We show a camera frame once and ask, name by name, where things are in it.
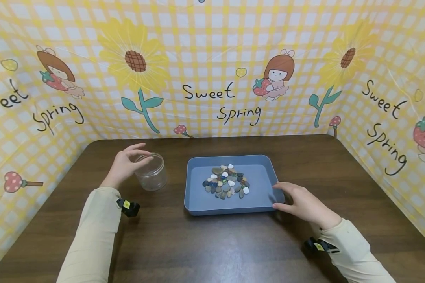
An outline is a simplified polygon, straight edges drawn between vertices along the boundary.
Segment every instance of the pile of pebbles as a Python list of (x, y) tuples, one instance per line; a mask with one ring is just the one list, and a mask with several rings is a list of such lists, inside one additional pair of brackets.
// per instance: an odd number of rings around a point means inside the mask
[(250, 184), (243, 173), (236, 172), (233, 164), (212, 169), (213, 174), (203, 182), (207, 193), (216, 194), (222, 200), (238, 194), (239, 198), (249, 193)]

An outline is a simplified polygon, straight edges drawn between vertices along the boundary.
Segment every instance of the wooden table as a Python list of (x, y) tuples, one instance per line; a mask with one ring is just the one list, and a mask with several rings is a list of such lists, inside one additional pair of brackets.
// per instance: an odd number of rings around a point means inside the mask
[(90, 144), (0, 263), (0, 283), (55, 282), (88, 194), (115, 154), (133, 143), (165, 159), (169, 183), (144, 191), (136, 178), (121, 195), (141, 205), (121, 220), (110, 282), (345, 282), (326, 254), (304, 254), (310, 226), (281, 213), (192, 217), (183, 206), (186, 165), (195, 156), (265, 154), (279, 180), (308, 188), (353, 221), (400, 282), (425, 283), (425, 239), (338, 140), (327, 135)]

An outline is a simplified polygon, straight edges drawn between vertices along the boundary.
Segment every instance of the blue plastic tray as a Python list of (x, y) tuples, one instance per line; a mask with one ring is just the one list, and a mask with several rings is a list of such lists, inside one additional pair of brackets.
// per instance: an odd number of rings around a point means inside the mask
[[(214, 167), (228, 164), (244, 173), (250, 183), (250, 192), (242, 199), (238, 195), (216, 198), (202, 185)], [(282, 191), (272, 188), (276, 182), (274, 167), (266, 155), (195, 157), (187, 163), (185, 207), (192, 215), (274, 211), (272, 204), (285, 200)]]

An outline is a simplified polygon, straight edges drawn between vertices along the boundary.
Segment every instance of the strawberry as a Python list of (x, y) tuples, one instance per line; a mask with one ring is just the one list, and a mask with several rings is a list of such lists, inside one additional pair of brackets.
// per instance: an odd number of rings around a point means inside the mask
[(266, 87), (269, 85), (270, 85), (270, 81), (268, 79), (262, 78), (261, 80), (255, 80), (255, 84), (252, 89), (256, 95), (263, 96), (269, 93), (266, 90)]
[(419, 145), (425, 148), (425, 117), (422, 118), (422, 121), (416, 123), (414, 128), (414, 141)]
[(50, 81), (50, 80), (48, 80), (48, 81), (46, 81), (46, 84), (48, 85), (48, 86), (50, 86), (50, 87), (52, 87), (52, 88), (54, 88), (54, 89), (57, 89), (57, 90), (62, 90), (62, 91), (66, 91), (66, 90), (68, 90), (66, 87), (64, 87), (62, 84), (61, 84), (61, 78), (59, 78), (59, 77), (57, 77), (56, 75), (54, 75), (54, 74), (50, 74), (50, 77), (52, 78), (52, 80), (54, 80), (54, 81)]

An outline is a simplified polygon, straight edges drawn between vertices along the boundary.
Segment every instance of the red mushroom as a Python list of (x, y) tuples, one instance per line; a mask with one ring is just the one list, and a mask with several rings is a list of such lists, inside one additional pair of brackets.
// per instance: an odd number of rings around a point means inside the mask
[(186, 130), (187, 130), (187, 128), (186, 128), (186, 126), (185, 126), (185, 125), (178, 125), (178, 127), (176, 127), (176, 128), (174, 128), (174, 129), (173, 129), (173, 132), (174, 132), (175, 134), (182, 134), (182, 135), (185, 135), (186, 137), (193, 138), (191, 135), (189, 135), (189, 134), (186, 132)]
[(332, 118), (331, 122), (329, 123), (329, 126), (332, 126), (332, 128), (334, 129), (335, 138), (337, 138), (337, 126), (340, 125), (341, 122), (342, 122), (342, 119), (340, 118), (340, 116), (335, 116), (334, 118)]
[(24, 180), (18, 173), (10, 171), (5, 174), (5, 184), (3, 188), (7, 193), (15, 193), (22, 187), (41, 187), (43, 184), (43, 182), (30, 182)]

